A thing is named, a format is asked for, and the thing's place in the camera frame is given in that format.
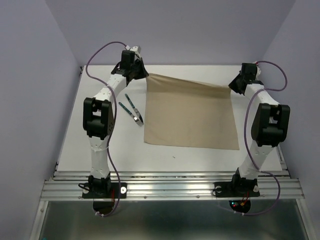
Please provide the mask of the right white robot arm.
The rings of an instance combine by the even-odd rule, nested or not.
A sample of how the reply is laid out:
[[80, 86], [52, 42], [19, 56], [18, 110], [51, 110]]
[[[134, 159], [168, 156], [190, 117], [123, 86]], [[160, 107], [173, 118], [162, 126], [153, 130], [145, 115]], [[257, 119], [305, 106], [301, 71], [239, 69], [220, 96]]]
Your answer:
[[[270, 64], [278, 68], [284, 77], [284, 86], [279, 89], [265, 87], [262, 81], [258, 80], [261, 73], [259, 64]], [[242, 195], [248, 190], [246, 180], [253, 181], [258, 178], [268, 155], [287, 137], [291, 109], [288, 105], [274, 100], [269, 94], [269, 91], [281, 92], [287, 85], [288, 77], [285, 71], [279, 65], [266, 60], [242, 63], [239, 74], [228, 85], [233, 92], [249, 99], [243, 127], [247, 156], [237, 169], [241, 178], [230, 182], [231, 192], [235, 195]]]

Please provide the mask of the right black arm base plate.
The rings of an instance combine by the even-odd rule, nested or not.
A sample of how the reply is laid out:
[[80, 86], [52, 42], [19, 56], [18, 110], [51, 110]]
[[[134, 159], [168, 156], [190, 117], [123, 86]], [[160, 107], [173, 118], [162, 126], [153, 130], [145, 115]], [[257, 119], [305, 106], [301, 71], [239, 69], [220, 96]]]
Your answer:
[[235, 184], [226, 181], [214, 183], [212, 194], [217, 198], [259, 197], [260, 191], [254, 191], [255, 184]]

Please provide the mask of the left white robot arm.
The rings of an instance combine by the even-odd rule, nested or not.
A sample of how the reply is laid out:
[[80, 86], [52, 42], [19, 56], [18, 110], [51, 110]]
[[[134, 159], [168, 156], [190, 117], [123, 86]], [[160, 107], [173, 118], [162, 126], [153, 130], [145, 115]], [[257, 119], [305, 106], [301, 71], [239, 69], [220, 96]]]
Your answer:
[[144, 79], [149, 74], [145, 69], [139, 45], [126, 47], [121, 60], [110, 73], [104, 87], [93, 97], [83, 101], [83, 129], [89, 139], [91, 153], [90, 176], [101, 180], [110, 177], [108, 166], [108, 140], [115, 127], [113, 107], [118, 94], [132, 80]]

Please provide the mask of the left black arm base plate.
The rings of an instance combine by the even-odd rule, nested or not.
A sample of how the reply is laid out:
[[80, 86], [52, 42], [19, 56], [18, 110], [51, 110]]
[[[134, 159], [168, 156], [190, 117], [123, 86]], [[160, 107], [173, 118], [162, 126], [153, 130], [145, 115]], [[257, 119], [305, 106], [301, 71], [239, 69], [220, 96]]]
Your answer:
[[112, 182], [108, 190], [91, 187], [89, 183], [79, 183], [78, 187], [82, 189], [83, 199], [125, 199], [127, 197], [128, 184], [126, 182], [121, 182], [119, 187], [118, 182]]

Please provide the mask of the silver fork teal handle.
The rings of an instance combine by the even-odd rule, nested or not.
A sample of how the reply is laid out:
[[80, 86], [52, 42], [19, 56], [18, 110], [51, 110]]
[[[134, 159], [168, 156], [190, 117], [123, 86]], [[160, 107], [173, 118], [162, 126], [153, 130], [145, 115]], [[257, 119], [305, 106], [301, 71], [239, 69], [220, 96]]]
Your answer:
[[130, 115], [130, 117], [134, 120], [134, 122], [135, 122], [138, 126], [142, 127], [142, 126], [144, 125], [144, 123], [143, 123], [143, 121], [142, 121], [142, 116], [141, 116], [140, 112], [139, 112], [135, 107], [133, 107], [133, 110], [134, 110], [134, 112], [136, 113], [136, 115], [133, 114], [133, 113], [132, 113], [126, 106], [124, 106], [121, 102], [119, 102], [119, 105]]

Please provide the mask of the beige cloth napkin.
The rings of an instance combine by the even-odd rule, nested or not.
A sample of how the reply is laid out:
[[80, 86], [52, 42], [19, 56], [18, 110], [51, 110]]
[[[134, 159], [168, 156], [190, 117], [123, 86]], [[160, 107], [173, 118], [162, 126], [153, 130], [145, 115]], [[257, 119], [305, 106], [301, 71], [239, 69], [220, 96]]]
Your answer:
[[146, 78], [144, 142], [239, 150], [231, 90], [151, 73]]

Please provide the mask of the silver knife teal handle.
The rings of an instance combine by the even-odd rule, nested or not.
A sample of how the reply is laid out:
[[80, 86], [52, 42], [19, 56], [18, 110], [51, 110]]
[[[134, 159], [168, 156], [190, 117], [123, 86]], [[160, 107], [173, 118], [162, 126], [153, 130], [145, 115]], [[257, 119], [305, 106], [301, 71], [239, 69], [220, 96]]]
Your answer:
[[135, 105], [133, 104], [133, 102], [131, 101], [130, 97], [128, 94], [124, 94], [126, 99], [128, 100], [128, 102], [130, 103], [131, 107], [133, 108], [134, 112], [137, 114], [138, 118], [140, 119], [140, 121], [143, 123], [143, 117], [141, 115], [141, 113], [139, 112], [139, 110], [135, 107]]

